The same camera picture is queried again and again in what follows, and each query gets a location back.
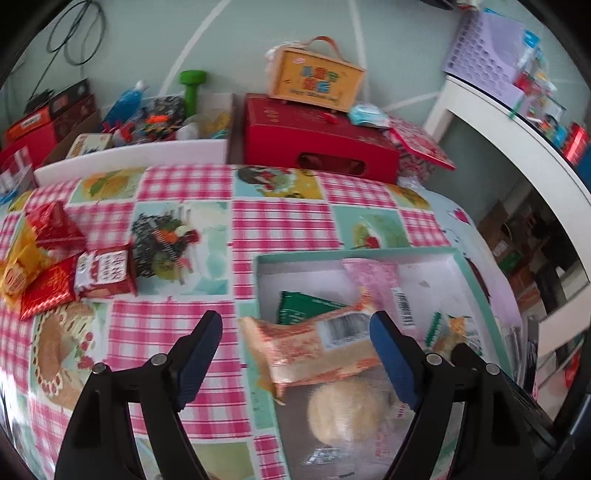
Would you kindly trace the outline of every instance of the red gift box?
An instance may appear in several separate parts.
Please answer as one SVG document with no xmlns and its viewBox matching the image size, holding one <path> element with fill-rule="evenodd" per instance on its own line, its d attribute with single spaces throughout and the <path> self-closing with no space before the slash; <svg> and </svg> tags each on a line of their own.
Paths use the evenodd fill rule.
<svg viewBox="0 0 591 480">
<path fill-rule="evenodd" d="M 81 123 L 89 115 L 96 112 L 95 96 L 90 95 L 72 105 L 53 122 L 36 128 L 23 135 L 0 152 L 0 165 L 14 155 L 14 152 L 28 148 L 33 168 L 38 168 L 43 160 L 57 147 L 57 144 L 70 133 L 72 128 Z"/>
<path fill-rule="evenodd" d="M 376 128 L 343 113 L 245 95 L 244 163 L 311 168 L 395 183 L 400 154 Z"/>
</svg>

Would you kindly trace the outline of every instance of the box handle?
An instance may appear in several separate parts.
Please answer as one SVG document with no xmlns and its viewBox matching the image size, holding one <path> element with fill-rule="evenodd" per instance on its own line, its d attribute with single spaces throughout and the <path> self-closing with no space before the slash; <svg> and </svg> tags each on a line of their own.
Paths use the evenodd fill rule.
<svg viewBox="0 0 591 480">
<path fill-rule="evenodd" d="M 349 60 L 347 60 L 345 57 L 343 57 L 343 54 L 340 52 L 339 46 L 336 44 L 336 42 L 332 38 L 327 37 L 326 35 L 320 35 L 318 37 L 312 38 L 312 40 L 310 40 L 310 41 L 308 41 L 306 43 L 301 44 L 301 48 L 308 47 L 309 45 L 311 45 L 312 43 L 314 43 L 316 40 L 322 40 L 322 41 L 325 41 L 326 43 L 328 43 L 332 47 L 334 53 L 339 58 L 339 60 L 345 61 L 347 63 L 350 63 Z"/>
</svg>

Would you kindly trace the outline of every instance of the screw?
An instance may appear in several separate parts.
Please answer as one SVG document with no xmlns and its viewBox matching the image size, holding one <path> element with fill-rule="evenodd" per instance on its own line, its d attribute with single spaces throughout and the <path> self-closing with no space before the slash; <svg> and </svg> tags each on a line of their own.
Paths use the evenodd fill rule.
<svg viewBox="0 0 591 480">
<path fill-rule="evenodd" d="M 486 364 L 486 371 L 489 372 L 491 375 L 498 375 L 501 369 L 495 364 Z"/>
<path fill-rule="evenodd" d="M 107 366 L 103 362 L 98 362 L 92 367 L 92 372 L 96 375 L 100 375 L 105 370 L 107 370 Z"/>
<path fill-rule="evenodd" d="M 443 362 L 443 359 L 437 355 L 436 353 L 430 353 L 427 355 L 427 363 L 431 364 L 431 365 L 441 365 L 441 362 Z"/>
<path fill-rule="evenodd" d="M 157 367 L 159 365 L 164 365 L 166 363 L 167 358 L 168 357 L 166 356 L 166 353 L 157 353 L 150 359 L 150 362 L 152 363 L 152 365 Z"/>
</svg>

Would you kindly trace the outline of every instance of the white shelf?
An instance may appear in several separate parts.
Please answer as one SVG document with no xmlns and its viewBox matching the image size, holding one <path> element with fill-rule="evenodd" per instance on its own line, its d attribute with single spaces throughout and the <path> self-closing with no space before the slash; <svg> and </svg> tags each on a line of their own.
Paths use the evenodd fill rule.
<svg viewBox="0 0 591 480">
<path fill-rule="evenodd" d="M 591 271 L 591 194 L 566 160 L 535 130 L 488 95 L 446 77 L 424 128 L 440 141 L 454 116 L 496 146 L 538 190 L 562 224 L 586 272 Z M 539 356 L 589 327 L 591 286 L 540 323 Z"/>
</svg>

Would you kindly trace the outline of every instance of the yellow snack package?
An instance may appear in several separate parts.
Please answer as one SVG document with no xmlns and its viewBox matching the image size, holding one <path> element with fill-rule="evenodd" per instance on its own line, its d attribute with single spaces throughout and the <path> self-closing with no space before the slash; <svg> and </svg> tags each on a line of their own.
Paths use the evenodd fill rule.
<svg viewBox="0 0 591 480">
<path fill-rule="evenodd" d="M 21 295 L 53 260 L 35 244 L 36 235 L 23 222 L 7 257 L 0 262 L 0 294 L 9 309 L 20 308 Z"/>
</svg>

